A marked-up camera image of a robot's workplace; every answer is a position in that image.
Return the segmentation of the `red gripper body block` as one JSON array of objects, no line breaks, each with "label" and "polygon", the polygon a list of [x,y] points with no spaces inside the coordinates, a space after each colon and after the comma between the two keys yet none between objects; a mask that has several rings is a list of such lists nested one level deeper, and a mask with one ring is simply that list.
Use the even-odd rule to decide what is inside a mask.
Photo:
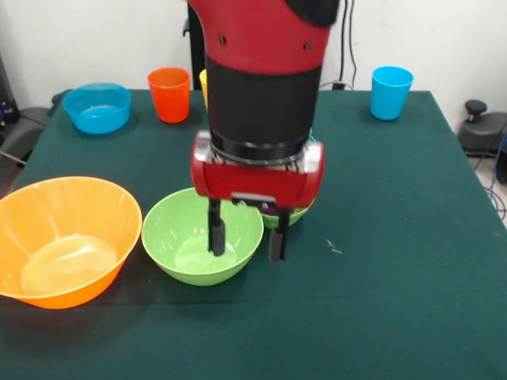
[{"label": "red gripper body block", "polygon": [[306,142],[300,158],[290,164],[244,165],[214,152],[210,132],[199,131],[191,154],[193,184],[200,196],[269,203],[280,209],[309,207],[320,189],[324,167],[324,146],[314,141]]}]

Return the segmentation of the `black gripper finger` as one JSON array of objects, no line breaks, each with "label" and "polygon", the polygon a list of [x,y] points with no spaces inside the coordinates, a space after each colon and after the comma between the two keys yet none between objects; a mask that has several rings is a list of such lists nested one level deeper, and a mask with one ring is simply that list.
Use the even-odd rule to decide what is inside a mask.
[{"label": "black gripper finger", "polygon": [[271,231],[269,259],[272,263],[277,263],[285,259],[290,214],[291,211],[289,209],[279,210],[277,227]]},{"label": "black gripper finger", "polygon": [[219,199],[208,199],[208,250],[215,257],[225,252],[225,224],[220,216],[220,207]]}]

